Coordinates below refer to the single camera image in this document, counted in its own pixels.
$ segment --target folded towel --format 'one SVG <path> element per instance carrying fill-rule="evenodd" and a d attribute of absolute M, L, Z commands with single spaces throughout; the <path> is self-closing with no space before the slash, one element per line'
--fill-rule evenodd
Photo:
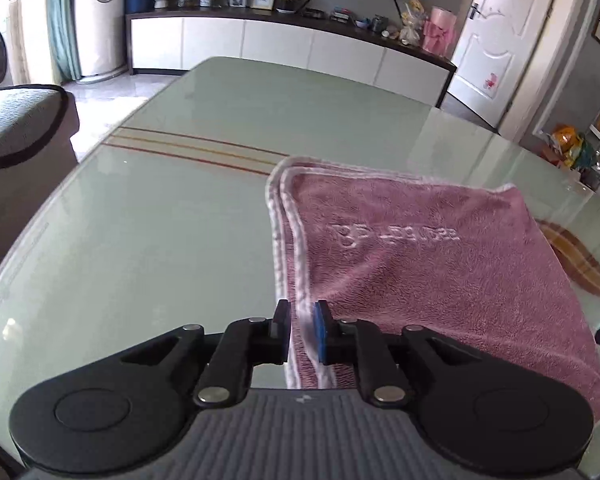
<path fill-rule="evenodd" d="M 351 386 L 318 362 L 312 306 L 383 332 L 422 324 L 576 388 L 600 419 L 600 360 L 569 279 L 513 186 L 472 189 L 288 158 L 267 181 L 286 381 Z"/>

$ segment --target green curtain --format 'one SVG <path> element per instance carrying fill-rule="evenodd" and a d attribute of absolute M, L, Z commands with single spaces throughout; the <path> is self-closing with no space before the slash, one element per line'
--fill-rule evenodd
<path fill-rule="evenodd" d="M 75 41 L 73 0 L 46 0 L 51 52 L 64 80 L 82 77 Z"/>

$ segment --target pink ribbon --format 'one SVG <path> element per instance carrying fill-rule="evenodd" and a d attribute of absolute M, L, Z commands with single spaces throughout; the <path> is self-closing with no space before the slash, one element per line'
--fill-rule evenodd
<path fill-rule="evenodd" d="M 444 29 L 431 22 L 425 22 L 422 30 L 424 33 L 422 48 L 437 56 L 444 56 L 446 54 L 446 50 L 456 35 L 452 27 Z"/>

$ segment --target white cabinet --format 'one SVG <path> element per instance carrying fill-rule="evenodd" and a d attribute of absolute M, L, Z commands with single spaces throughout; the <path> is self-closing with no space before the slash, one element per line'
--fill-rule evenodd
<path fill-rule="evenodd" d="M 375 86 L 435 106 L 448 75 L 438 65 L 388 48 Z"/>
<path fill-rule="evenodd" d="M 244 20 L 184 18 L 182 68 L 189 70 L 214 56 L 240 57 Z"/>
<path fill-rule="evenodd" d="M 372 85 L 383 50 L 373 43 L 316 30 L 309 70 Z"/>
<path fill-rule="evenodd" d="M 313 36 L 310 28 L 246 20 L 242 57 L 306 68 Z"/>
<path fill-rule="evenodd" d="M 133 67 L 182 69 L 182 20 L 131 20 Z"/>

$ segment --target light green table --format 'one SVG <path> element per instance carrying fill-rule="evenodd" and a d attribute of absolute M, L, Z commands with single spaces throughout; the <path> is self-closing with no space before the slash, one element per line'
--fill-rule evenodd
<path fill-rule="evenodd" d="M 600 198 L 501 137 L 363 84 L 211 59 L 113 131 L 3 262 L 2 446 L 15 453 L 9 410 L 41 380 L 179 325 L 220 332 L 272 313 L 264 185 L 285 153 L 470 186 L 512 182 L 536 218 L 567 228 L 600 264 Z M 574 288 L 595 328 L 600 295 Z M 254 384 L 283 387 L 282 371 L 257 369 Z M 594 444 L 582 465 L 590 476 L 600 428 Z"/>

